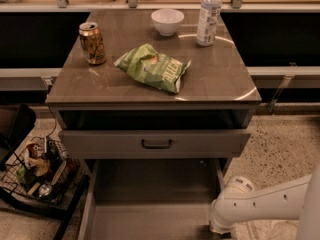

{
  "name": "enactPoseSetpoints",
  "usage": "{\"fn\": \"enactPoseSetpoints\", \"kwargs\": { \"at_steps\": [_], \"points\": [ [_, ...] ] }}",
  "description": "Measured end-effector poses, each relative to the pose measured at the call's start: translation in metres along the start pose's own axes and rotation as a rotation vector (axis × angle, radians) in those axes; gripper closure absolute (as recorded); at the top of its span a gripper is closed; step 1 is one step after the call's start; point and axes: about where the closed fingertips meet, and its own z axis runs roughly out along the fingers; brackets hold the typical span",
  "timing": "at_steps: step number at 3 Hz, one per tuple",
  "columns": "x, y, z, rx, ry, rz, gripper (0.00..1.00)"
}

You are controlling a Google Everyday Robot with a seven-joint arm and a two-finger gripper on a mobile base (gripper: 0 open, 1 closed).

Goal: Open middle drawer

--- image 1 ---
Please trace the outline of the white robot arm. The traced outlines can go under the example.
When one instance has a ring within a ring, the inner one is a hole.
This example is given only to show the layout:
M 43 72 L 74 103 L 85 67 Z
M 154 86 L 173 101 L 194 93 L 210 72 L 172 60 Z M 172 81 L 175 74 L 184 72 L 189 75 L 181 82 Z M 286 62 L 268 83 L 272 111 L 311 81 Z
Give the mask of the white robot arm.
M 223 234 L 253 220 L 298 220 L 296 240 L 320 240 L 320 166 L 311 175 L 261 190 L 245 177 L 232 177 L 211 204 L 210 229 Z

